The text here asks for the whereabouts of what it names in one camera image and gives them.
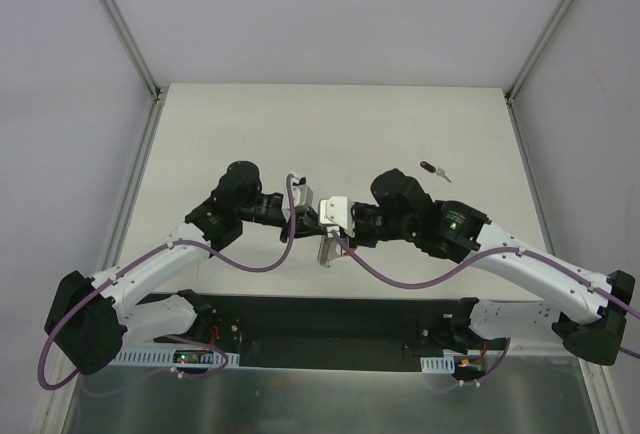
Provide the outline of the red handled keyring organizer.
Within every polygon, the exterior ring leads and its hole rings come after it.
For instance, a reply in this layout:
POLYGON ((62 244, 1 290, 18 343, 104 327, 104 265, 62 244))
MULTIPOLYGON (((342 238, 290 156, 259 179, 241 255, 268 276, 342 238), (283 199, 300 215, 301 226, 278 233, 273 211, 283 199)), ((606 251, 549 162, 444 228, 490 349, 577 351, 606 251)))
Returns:
POLYGON ((329 254, 328 253, 327 235, 322 236, 319 243, 317 262, 324 268, 330 268, 331 263, 337 259, 345 257, 347 254, 329 254))

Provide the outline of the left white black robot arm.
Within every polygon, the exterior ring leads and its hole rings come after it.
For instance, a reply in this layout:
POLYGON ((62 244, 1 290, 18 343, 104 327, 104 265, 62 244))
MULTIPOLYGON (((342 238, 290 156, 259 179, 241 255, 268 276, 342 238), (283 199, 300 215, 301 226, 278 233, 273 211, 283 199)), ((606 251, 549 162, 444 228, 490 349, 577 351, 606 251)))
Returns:
POLYGON ((297 228, 311 213, 313 193, 306 179, 285 178, 283 193, 262 190, 258 167, 250 161, 232 163, 211 194, 194 208, 162 242, 127 265, 83 276, 74 271, 59 283, 44 330, 48 338, 39 361, 57 346, 77 373, 94 374, 123 347, 169 334, 188 342, 204 341, 211 331, 210 308, 191 291, 181 291, 146 304, 144 298, 191 266, 216 257, 247 271, 223 255, 246 222, 276 227, 288 248, 297 228))

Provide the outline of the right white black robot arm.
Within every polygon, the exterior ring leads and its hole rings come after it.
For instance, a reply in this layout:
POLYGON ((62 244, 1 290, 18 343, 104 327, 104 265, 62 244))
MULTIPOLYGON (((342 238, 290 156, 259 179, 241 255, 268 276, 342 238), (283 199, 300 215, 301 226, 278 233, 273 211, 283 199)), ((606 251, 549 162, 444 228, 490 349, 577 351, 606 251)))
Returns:
POLYGON ((482 340, 520 338, 561 345, 570 354, 611 366, 622 350, 635 279, 617 270, 581 268, 512 235, 486 214, 459 201, 434 200, 398 169, 371 184, 374 204, 332 196, 319 203, 327 237, 382 282, 404 290, 435 287, 467 267, 496 275, 535 295, 533 301, 474 300, 468 314, 450 321, 456 350, 482 340), (384 276, 355 250, 403 240, 432 258, 455 263, 430 281, 406 283, 384 276))

